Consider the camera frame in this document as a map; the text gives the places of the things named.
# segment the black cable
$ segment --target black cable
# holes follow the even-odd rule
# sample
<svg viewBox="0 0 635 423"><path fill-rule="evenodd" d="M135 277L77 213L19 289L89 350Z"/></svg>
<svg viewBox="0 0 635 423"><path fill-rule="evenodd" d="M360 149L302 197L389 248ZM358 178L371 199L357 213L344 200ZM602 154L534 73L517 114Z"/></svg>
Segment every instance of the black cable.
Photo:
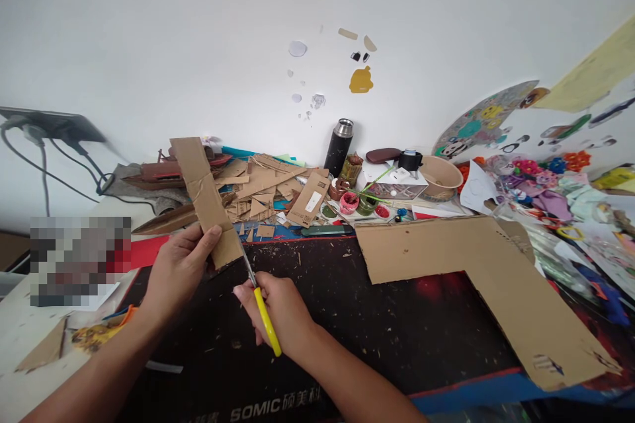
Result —
<svg viewBox="0 0 635 423"><path fill-rule="evenodd" d="M110 196L113 198L116 198L117 200L119 200L120 202L124 202L127 204L144 204L144 205L149 205L150 208L152 209L152 213L154 213L154 215L157 214L157 212L154 210L154 206L149 203L149 202L135 202L135 201L131 201L131 200L124 200L121 197L118 197L117 195L110 195L106 193L106 190L108 190L108 188L106 188L106 190L101 188L101 182L102 180L104 182L108 181L107 176L113 176L113 174L111 173L103 173L101 171L101 169L97 166L97 164L95 163L94 160L92 160L92 158L90 158L90 156L88 154L84 155L83 157L86 157L86 159L88 160L88 162L91 163L91 165L95 168L95 170L97 171L97 173L99 173L99 179L97 179L97 177L95 176L95 174L93 173L93 171L86 165L83 164L82 162L75 160L73 157L71 157L70 155L68 155L66 152L64 152L64 150L53 140L53 139L49 139L51 141L51 143L55 146L55 148L60 151L62 153L62 155L64 155L66 158L72 160L73 162L75 162L77 165L79 165L80 167L83 167L84 169L86 169L88 171L88 173L91 175L91 177L93 177L93 182L95 182L95 185L97 185L97 195L99 196Z"/></svg>
<svg viewBox="0 0 635 423"><path fill-rule="evenodd" d="M83 194L82 192L80 192L78 189L76 189L75 187L70 186L68 183L64 182L61 178L57 177L56 175L53 175L51 172L48 172L46 170L44 170L42 167L40 167L39 165L37 165L36 163L31 162L29 159L27 159L24 155L22 155L21 153L19 153L15 147L13 147L11 145L11 142L9 142L9 140L7 139L7 131L5 128L0 128L0 137L2 138L2 141L5 143L5 145L9 148L9 150L11 152L13 152L15 155L17 155L18 157L20 157L23 161L25 161L26 163L28 163L29 165L35 167L36 169L38 169L40 172L45 173L46 175L48 175L49 177L52 177L54 179L56 179L59 183L61 183L62 185L65 185L66 187L70 188L72 191L74 191L75 193L82 195L82 197L87 198L88 200L95 202L95 203L99 203L97 200L95 200L94 198L89 197L86 194Z"/></svg>
<svg viewBox="0 0 635 423"><path fill-rule="evenodd" d="M40 147L42 151L42 185L44 185L44 205L46 207L46 216L51 216L51 205L48 197L48 184L46 183L46 149L44 148L44 142Z"/></svg>
<svg viewBox="0 0 635 423"><path fill-rule="evenodd" d="M77 165L79 165L80 167L83 167L84 169L86 169L88 171L88 173L91 175L91 177L93 177L93 182L95 182L95 185L99 185L99 181L97 180L97 177L95 176L95 174L93 173L93 171L88 167L88 165L83 164L82 162L75 160L73 157L71 157L70 155L68 155L66 152L64 152L64 150L58 145L57 142L55 142L53 139L49 139L51 141L51 144L53 144L53 146L60 151L60 153L64 156L66 156L67 159L72 160L73 162L75 162Z"/></svg>

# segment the right hand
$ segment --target right hand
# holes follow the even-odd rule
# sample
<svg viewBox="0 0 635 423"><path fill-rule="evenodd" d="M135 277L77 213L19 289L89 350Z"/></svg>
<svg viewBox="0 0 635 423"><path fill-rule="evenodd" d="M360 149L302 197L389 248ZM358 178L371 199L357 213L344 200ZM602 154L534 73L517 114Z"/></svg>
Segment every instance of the right hand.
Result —
<svg viewBox="0 0 635 423"><path fill-rule="evenodd" d="M266 300L267 311L280 347L289 358L297 362L315 340L318 325L311 318L298 288L291 279L280 279L268 272L258 271L256 280ZM244 284L236 286L233 293L251 317L256 332L256 345L266 342L271 346L253 295L251 281L247 280Z"/></svg>

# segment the cartoon poster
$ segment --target cartoon poster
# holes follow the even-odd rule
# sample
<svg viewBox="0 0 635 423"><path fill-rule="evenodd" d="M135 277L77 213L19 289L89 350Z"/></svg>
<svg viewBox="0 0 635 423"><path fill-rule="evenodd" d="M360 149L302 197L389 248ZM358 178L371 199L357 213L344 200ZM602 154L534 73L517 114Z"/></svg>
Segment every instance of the cartoon poster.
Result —
<svg viewBox="0 0 635 423"><path fill-rule="evenodd" d="M479 102L441 135L434 154L452 159L477 144L504 142L507 136L500 126L537 84L538 81L527 81Z"/></svg>

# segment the green paint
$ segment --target green paint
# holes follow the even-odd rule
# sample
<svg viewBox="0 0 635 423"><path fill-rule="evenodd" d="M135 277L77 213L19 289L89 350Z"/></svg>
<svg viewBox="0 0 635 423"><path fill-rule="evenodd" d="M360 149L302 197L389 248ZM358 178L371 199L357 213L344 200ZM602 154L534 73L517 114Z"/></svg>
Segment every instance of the green paint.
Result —
<svg viewBox="0 0 635 423"><path fill-rule="evenodd" d="M322 215L326 216L326 218L335 218L335 212L328 208L326 205L322 207Z"/></svg>

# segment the l-shaped cardboard piece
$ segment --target l-shaped cardboard piece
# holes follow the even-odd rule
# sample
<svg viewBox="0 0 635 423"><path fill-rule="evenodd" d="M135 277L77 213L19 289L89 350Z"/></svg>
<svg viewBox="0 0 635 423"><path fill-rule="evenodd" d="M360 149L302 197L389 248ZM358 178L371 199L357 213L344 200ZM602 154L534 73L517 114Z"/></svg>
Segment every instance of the l-shaped cardboard piece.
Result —
<svg viewBox="0 0 635 423"><path fill-rule="evenodd" d="M360 224L355 230L373 284L465 271L541 389L621 373L494 218ZM527 238L524 229L517 233Z"/></svg>

